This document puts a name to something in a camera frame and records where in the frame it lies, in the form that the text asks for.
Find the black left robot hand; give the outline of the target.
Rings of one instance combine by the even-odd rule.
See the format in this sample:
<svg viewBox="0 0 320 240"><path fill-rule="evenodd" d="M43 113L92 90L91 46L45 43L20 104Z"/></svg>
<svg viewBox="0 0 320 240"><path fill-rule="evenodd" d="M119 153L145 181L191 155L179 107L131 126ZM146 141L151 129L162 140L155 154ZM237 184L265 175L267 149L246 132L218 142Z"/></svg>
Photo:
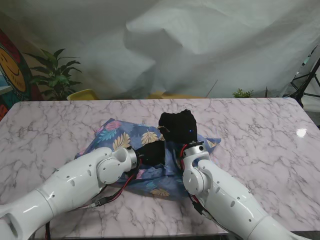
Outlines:
<svg viewBox="0 0 320 240"><path fill-rule="evenodd" d="M165 164L165 142L162 140L147 143L135 152L145 166L154 167Z"/></svg>

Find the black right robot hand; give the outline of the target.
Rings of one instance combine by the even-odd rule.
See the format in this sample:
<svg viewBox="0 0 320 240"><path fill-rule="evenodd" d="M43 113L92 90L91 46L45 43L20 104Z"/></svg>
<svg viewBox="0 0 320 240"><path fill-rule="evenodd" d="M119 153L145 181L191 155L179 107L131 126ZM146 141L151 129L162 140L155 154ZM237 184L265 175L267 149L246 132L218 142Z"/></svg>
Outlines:
<svg viewBox="0 0 320 240"><path fill-rule="evenodd" d="M163 112L157 128L167 142L191 144L198 141L197 122L188 109L178 113Z"/></svg>

